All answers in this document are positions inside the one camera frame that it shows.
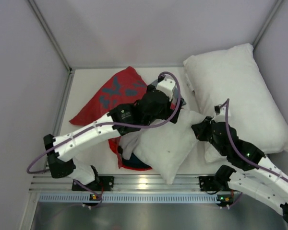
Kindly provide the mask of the red pillowcase with grey print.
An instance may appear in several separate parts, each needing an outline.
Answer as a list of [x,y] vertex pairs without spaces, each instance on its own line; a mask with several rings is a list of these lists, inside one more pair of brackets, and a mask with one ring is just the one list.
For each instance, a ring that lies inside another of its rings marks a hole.
[[[76,126],[86,126],[119,104],[133,103],[146,93],[147,84],[133,67],[127,67],[114,74],[69,122]],[[135,171],[152,169],[134,154],[130,159],[123,158],[122,138],[108,140],[111,151],[118,158],[118,167]]]

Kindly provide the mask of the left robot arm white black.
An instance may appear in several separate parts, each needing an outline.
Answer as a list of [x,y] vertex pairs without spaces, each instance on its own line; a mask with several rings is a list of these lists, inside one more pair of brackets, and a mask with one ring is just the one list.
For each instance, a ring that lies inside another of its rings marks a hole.
[[44,136],[51,177],[70,177],[83,185],[99,184],[95,167],[76,159],[79,152],[112,138],[153,128],[155,120],[176,123],[180,102],[180,91],[174,81],[162,81],[156,86],[149,85],[141,99],[119,104],[74,132],[64,136]]

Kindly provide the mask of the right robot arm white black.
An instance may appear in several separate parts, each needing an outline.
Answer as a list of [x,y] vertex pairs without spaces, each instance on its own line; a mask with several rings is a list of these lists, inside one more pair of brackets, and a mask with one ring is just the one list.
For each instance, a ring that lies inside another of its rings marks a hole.
[[209,142],[228,165],[214,175],[219,190],[236,190],[269,206],[288,224],[288,176],[255,145],[239,139],[227,121],[206,117],[192,125],[199,141]]

